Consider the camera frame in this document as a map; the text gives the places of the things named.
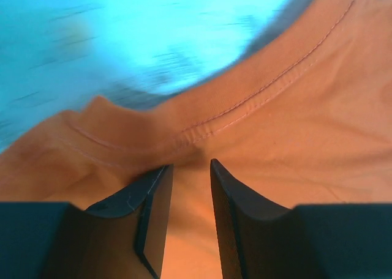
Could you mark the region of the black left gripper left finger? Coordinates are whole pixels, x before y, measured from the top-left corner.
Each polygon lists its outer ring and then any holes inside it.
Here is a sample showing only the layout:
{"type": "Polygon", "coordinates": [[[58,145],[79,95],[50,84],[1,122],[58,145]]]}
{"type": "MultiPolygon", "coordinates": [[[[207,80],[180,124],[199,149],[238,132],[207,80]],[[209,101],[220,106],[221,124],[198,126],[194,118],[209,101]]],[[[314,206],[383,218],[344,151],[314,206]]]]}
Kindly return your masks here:
{"type": "Polygon", "coordinates": [[[160,278],[172,184],[163,166],[86,210],[67,206],[43,278],[160,278]]]}

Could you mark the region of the orange t shirt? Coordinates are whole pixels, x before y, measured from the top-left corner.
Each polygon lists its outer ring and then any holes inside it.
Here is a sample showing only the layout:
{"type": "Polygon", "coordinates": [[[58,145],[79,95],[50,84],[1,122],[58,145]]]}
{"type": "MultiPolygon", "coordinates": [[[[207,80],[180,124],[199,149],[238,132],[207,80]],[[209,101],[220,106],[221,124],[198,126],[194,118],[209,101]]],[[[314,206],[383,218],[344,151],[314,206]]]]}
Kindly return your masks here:
{"type": "Polygon", "coordinates": [[[149,111],[96,97],[1,155],[3,201],[86,208],[174,164],[164,278],[220,278],[209,163],[299,203],[391,200],[391,0],[313,0],[283,34],[149,111]]]}

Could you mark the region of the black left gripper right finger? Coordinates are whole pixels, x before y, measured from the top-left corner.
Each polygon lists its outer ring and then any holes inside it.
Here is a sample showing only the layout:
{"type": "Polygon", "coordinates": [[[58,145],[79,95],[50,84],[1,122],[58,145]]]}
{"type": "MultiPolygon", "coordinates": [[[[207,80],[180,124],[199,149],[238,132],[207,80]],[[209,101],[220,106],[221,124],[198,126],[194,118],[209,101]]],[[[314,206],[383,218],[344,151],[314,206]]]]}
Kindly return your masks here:
{"type": "Polygon", "coordinates": [[[299,213],[260,195],[221,162],[210,163],[224,278],[326,278],[299,213]]]}

